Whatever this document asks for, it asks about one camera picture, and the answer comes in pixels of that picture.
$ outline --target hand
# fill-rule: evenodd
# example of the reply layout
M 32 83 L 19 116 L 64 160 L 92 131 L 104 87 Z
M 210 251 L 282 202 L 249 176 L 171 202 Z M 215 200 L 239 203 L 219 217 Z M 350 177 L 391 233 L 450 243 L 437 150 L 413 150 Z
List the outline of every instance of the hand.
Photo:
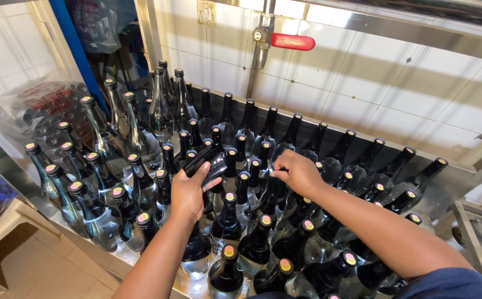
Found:
M 210 162 L 205 162 L 198 171 L 188 178 L 181 169 L 172 180 L 171 186 L 171 216 L 181 216 L 182 219 L 191 219 L 194 225 L 202 216 L 204 202 L 202 193 L 221 182 L 221 178 L 215 178 L 204 188 L 202 182 L 210 171 Z
M 275 161 L 275 170 L 271 177 L 283 180 L 294 192 L 306 197 L 315 198 L 324 186 L 324 181 L 313 161 L 286 149 Z

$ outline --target person's left hand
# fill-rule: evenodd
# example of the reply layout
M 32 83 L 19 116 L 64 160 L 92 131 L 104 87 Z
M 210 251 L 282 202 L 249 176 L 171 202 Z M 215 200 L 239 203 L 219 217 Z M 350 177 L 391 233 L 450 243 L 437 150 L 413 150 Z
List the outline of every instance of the person's left hand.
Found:
M 181 216 L 182 219 L 191 219 L 191 224 L 195 224 L 204 210 L 202 193 L 221 182 L 221 178 L 215 178 L 204 188 L 202 182 L 210 171 L 210 162 L 205 162 L 198 171 L 188 178 L 181 169 L 172 180 L 171 186 L 171 215 Z

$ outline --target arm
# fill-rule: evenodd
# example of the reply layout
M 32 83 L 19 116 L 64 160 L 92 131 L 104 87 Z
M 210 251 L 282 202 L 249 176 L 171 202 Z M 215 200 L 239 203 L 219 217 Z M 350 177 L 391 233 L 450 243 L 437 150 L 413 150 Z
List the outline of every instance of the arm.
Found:
M 168 299 L 193 226 L 204 210 L 202 193 L 221 178 L 201 188 L 210 170 L 204 163 L 193 177 L 180 170 L 172 180 L 171 215 L 154 236 L 112 299 Z
M 415 278 L 441 268 L 473 269 L 470 263 L 439 239 L 391 211 L 326 184 L 309 159 L 285 151 L 271 175 L 311 199 L 350 228 L 387 266 L 403 278 Z

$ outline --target plastic wrapped package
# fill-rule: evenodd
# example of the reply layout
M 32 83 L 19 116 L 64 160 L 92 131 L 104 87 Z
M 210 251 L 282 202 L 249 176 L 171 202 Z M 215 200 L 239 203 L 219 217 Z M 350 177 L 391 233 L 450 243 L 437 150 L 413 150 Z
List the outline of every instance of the plastic wrapped package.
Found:
M 91 126 L 79 102 L 89 95 L 84 83 L 71 82 L 59 71 L 29 81 L 0 96 L 0 133 L 20 152 L 25 144 L 38 143 L 53 162 L 70 171 L 59 149 L 65 139 L 57 125 L 70 122 L 80 139 L 91 145 Z
M 84 51 L 111 54 L 119 33 L 137 19 L 134 0 L 65 0 Z

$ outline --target blue shirt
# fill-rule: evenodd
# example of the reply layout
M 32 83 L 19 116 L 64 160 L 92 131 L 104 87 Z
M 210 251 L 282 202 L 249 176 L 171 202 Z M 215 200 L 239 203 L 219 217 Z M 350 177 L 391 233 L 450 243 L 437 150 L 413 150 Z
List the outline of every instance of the blue shirt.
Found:
M 400 289 L 393 299 L 482 299 L 482 275 L 467 268 L 444 268 Z

